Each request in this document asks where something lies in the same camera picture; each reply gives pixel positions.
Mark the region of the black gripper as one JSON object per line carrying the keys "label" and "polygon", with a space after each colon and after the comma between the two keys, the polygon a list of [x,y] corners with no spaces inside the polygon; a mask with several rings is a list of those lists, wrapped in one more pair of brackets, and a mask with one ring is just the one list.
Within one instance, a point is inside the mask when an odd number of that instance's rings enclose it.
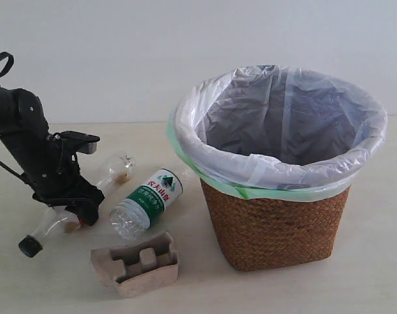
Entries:
{"label": "black gripper", "polygon": [[105,199],[80,173],[77,154],[92,154],[95,143],[36,143],[31,148],[31,182],[35,198],[50,206],[74,209],[87,226],[99,219]]}

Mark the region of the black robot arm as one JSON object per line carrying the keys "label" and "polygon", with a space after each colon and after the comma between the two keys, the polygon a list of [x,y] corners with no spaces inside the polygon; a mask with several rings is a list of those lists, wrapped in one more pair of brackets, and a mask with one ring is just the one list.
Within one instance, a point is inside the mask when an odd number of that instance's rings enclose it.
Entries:
{"label": "black robot arm", "polygon": [[50,133],[35,94],[0,87],[0,141],[22,173],[0,166],[29,185],[34,200],[63,206],[88,226],[97,222],[105,196],[81,175],[77,153],[93,154],[99,140],[77,131]]}

